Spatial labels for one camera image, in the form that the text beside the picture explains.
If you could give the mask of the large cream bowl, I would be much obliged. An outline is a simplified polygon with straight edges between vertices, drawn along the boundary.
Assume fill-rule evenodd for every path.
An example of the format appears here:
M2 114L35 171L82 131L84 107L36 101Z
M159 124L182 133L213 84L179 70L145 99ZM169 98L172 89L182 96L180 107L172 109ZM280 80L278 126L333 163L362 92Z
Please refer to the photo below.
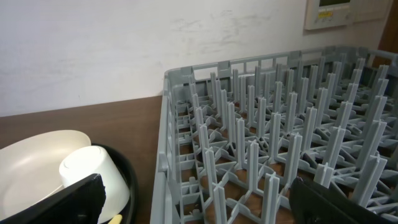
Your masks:
M59 192L59 165L69 154L90 146L75 130L38 134L1 149L1 219L11 217Z

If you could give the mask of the yellow plastic knife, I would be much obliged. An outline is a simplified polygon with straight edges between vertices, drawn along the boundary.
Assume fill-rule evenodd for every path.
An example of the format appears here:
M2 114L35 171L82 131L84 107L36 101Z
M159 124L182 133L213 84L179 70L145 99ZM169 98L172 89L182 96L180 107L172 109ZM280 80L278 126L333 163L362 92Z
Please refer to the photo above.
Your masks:
M117 214L108 222L108 224L121 224L122 219L123 216L121 214Z

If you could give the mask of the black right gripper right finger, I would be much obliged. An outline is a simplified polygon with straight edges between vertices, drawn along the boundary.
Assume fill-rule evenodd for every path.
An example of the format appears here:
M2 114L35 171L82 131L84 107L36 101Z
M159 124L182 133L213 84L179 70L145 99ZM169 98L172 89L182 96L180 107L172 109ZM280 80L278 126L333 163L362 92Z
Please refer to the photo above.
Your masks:
M289 204L297 223L390 223L336 192L300 177L292 182Z

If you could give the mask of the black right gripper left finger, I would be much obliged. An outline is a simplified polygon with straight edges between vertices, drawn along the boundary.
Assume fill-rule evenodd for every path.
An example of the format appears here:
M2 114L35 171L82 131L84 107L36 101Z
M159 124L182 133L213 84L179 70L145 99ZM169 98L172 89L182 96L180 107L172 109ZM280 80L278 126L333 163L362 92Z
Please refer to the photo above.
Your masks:
M106 200L100 174L91 174L43 201L1 221L2 224L97 224Z

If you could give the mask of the white cup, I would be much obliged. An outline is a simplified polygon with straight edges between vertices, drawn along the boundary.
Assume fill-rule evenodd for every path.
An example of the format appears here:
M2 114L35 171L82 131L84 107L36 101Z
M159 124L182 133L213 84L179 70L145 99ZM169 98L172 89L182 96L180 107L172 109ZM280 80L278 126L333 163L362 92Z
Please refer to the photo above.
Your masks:
M64 187L69 187L91 174L101 176L106 200L98 223L112 219L129 201L127 184L106 149L101 146L86 146L72 152L61 162L59 174Z

